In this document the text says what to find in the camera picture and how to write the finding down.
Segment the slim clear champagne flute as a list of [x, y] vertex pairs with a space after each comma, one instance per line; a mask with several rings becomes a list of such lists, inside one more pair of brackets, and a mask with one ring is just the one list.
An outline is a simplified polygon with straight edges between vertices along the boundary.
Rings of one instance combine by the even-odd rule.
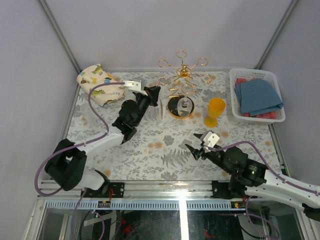
[[164, 118], [164, 105], [161, 99], [158, 100], [157, 106], [150, 106], [147, 111], [147, 119], [154, 124], [159, 124]]

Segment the gold wine glass rack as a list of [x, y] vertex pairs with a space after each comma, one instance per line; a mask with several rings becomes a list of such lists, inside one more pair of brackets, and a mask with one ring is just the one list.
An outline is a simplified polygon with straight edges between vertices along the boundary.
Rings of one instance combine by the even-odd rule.
[[[167, 103], [167, 110], [169, 114], [177, 119], [187, 119], [189, 118], [195, 109], [195, 104], [193, 100], [190, 98], [191, 95], [194, 95], [197, 93], [196, 87], [197, 84], [193, 82], [194, 78], [200, 78], [200, 80], [205, 84], [210, 84], [213, 80], [216, 79], [216, 77], [209, 73], [196, 73], [194, 72], [194, 68], [197, 66], [204, 67], [209, 64], [208, 59], [205, 57], [200, 57], [197, 62], [189, 66], [187, 63], [184, 62], [184, 59], [188, 56], [188, 53], [184, 50], [180, 50], [176, 53], [176, 57], [181, 60], [180, 67], [174, 67], [173, 65], [169, 64], [169, 61], [166, 59], [160, 59], [157, 62], [157, 66], [159, 68], [172, 68], [175, 71], [175, 74], [170, 76], [167, 80], [164, 80], [163, 77], [160, 77], [158, 80], [158, 83], [161, 86], [169, 86], [170, 94], [168, 95], [168, 103]], [[187, 117], [181, 117], [178, 114], [178, 101], [181, 99], [184, 94], [181, 91], [181, 87], [185, 85], [186, 83], [190, 84], [193, 87], [193, 93], [191, 93], [188, 98], [192, 101], [192, 110], [189, 116]]]

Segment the short clear wine glass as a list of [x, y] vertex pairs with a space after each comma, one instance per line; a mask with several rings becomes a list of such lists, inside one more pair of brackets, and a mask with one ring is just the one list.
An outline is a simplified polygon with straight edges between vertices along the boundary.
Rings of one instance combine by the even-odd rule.
[[186, 83], [181, 87], [181, 91], [184, 94], [177, 103], [178, 115], [182, 118], [186, 118], [192, 111], [192, 100], [189, 99], [189, 95], [193, 93], [193, 87]]

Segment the yellow plastic goblet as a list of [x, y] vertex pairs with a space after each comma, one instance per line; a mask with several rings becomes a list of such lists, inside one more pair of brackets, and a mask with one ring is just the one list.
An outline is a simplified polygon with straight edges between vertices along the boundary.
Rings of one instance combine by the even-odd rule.
[[208, 103], [207, 116], [204, 118], [204, 125], [208, 128], [214, 128], [218, 125], [218, 118], [222, 115], [226, 108], [223, 99], [214, 97]]

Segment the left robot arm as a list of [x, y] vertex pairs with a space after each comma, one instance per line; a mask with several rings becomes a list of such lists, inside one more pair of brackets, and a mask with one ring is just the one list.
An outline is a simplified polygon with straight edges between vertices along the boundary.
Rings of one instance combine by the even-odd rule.
[[160, 86], [142, 87], [136, 81], [124, 81], [135, 95], [135, 100], [122, 103], [117, 119], [105, 132], [79, 143], [61, 140], [54, 153], [45, 161], [44, 171], [59, 185], [61, 190], [87, 189], [86, 197], [108, 197], [112, 195], [110, 180], [99, 170], [85, 168], [88, 159], [109, 148], [129, 141], [137, 132], [136, 127], [150, 106], [157, 107]]

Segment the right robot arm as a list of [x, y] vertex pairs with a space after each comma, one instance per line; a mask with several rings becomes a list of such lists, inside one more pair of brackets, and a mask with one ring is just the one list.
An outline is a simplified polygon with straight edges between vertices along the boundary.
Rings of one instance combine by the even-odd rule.
[[263, 159], [250, 159], [237, 142], [229, 146], [217, 145], [219, 136], [211, 131], [195, 134], [201, 140], [200, 148], [189, 144], [195, 160], [209, 160], [230, 175], [228, 182], [213, 181], [212, 197], [231, 200], [253, 196], [266, 198], [302, 211], [306, 217], [320, 220], [320, 187], [308, 184], [282, 173], [277, 173]]

